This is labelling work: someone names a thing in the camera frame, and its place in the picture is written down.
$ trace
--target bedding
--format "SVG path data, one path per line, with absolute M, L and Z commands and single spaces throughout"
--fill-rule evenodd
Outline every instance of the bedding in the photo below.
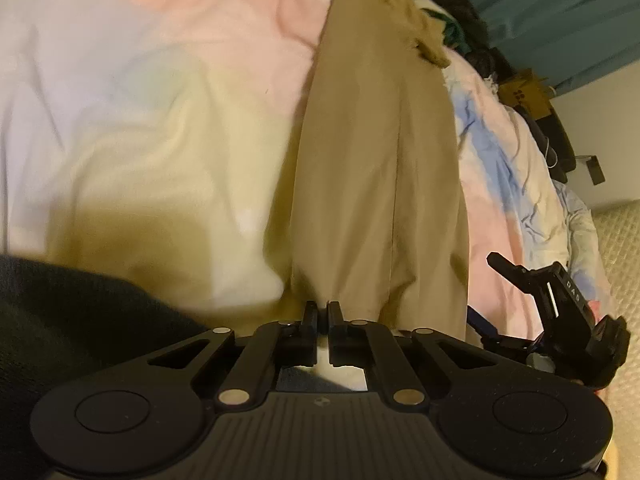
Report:
M 272 206 L 292 186 L 330 2 L 0 0 L 2 249 L 124 278 L 246 332 L 295 316 L 287 211 Z M 447 55 L 468 302 L 533 338 L 532 299 L 486 256 L 569 264 L 566 213 L 524 120 Z

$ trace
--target khaki pants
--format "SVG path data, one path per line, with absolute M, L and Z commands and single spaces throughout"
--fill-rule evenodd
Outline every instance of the khaki pants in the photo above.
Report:
M 297 156 L 292 288 L 464 339 L 468 238 L 447 64 L 410 0 L 333 0 Z

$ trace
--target bed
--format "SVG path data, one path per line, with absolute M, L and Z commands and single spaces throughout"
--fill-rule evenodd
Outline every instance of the bed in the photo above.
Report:
M 2 249 L 124 278 L 200 318 L 282 302 L 273 261 L 286 267 L 287 247 L 268 238 L 286 215 L 274 225 L 271 209 L 292 184 L 283 167 L 330 2 L 0 0 Z M 505 334 L 542 329 L 486 264 L 499 251 L 560 261 L 605 314 L 586 208 L 550 179 L 526 122 L 447 55 L 468 303 Z

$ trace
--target wall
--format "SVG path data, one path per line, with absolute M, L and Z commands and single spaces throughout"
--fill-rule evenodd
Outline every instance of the wall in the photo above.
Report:
M 640 199 L 640 61 L 552 100 L 576 155 L 597 155 L 606 182 L 583 162 L 569 186 L 587 206 Z

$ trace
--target metal pin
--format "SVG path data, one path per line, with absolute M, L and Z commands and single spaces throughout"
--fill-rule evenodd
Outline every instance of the metal pin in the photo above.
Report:
M 227 406 L 239 406 L 247 402 L 251 396 L 244 390 L 234 388 L 232 390 L 225 390 L 220 393 L 218 400 Z
M 394 393 L 394 401 L 398 404 L 404 404 L 405 406 L 415 406 L 416 404 L 423 402 L 423 400 L 424 393 L 412 388 L 398 390 Z

